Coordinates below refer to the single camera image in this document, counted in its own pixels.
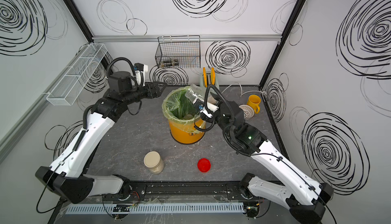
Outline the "red jar lid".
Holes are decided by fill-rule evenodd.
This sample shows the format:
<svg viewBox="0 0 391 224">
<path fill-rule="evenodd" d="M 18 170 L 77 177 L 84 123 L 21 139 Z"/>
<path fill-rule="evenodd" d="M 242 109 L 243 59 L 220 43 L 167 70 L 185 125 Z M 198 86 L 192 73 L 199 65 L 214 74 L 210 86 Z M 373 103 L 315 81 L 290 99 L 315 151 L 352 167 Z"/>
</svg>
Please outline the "red jar lid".
<svg viewBox="0 0 391 224">
<path fill-rule="evenodd" d="M 202 158 L 197 163 L 198 170 L 202 173 L 207 173 L 211 169 L 211 163 L 208 159 Z"/>
</svg>

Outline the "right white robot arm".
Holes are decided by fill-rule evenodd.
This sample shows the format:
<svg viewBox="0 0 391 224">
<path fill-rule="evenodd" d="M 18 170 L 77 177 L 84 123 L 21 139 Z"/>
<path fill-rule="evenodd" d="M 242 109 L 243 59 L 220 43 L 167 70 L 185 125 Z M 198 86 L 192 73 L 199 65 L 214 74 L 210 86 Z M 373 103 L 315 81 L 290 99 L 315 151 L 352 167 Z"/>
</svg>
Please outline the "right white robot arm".
<svg viewBox="0 0 391 224">
<path fill-rule="evenodd" d="M 263 133 L 245 121 L 243 109 L 228 101 L 215 85 L 202 88 L 192 84 L 186 97 L 203 121 L 220 127 L 237 154 L 254 159 L 280 180 L 281 184 L 276 184 L 247 173 L 238 186 L 245 199 L 264 198 L 279 204 L 301 224 L 321 223 L 334 195 L 330 184 L 319 183 L 293 165 Z"/>
</svg>

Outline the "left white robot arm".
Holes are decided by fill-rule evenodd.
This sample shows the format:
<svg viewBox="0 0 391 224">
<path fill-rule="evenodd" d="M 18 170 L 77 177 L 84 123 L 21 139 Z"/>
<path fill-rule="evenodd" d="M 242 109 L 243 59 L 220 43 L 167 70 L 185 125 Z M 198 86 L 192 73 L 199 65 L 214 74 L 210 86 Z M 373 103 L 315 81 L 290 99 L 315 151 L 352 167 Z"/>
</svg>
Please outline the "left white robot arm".
<svg viewBox="0 0 391 224">
<path fill-rule="evenodd" d="M 165 82 L 146 82 L 148 66 L 133 64 L 118 57 L 108 65 L 106 78 L 109 89 L 95 104 L 88 106 L 82 116 L 82 128 L 68 147 L 50 166 L 41 166 L 35 176 L 49 190 L 73 204 L 87 197 L 111 194 L 127 201 L 133 194 L 128 178 L 86 175 L 85 168 L 99 143 L 111 127 L 133 103 L 158 98 L 167 87 Z"/>
</svg>

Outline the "yellow trash bin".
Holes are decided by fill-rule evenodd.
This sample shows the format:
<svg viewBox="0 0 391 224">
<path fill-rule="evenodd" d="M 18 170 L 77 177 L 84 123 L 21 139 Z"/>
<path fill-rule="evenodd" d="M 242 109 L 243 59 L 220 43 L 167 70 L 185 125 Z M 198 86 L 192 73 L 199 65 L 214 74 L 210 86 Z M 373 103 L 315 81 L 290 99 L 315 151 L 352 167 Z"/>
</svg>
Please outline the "yellow trash bin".
<svg viewBox="0 0 391 224">
<path fill-rule="evenodd" d="M 190 122 L 190 124 L 180 124 L 172 120 L 168 120 L 170 133 L 172 138 L 180 144 L 194 144 L 200 141 L 205 133 L 194 128 L 196 125 L 201 129 L 206 128 L 206 122 L 202 119 L 196 122 Z"/>
</svg>

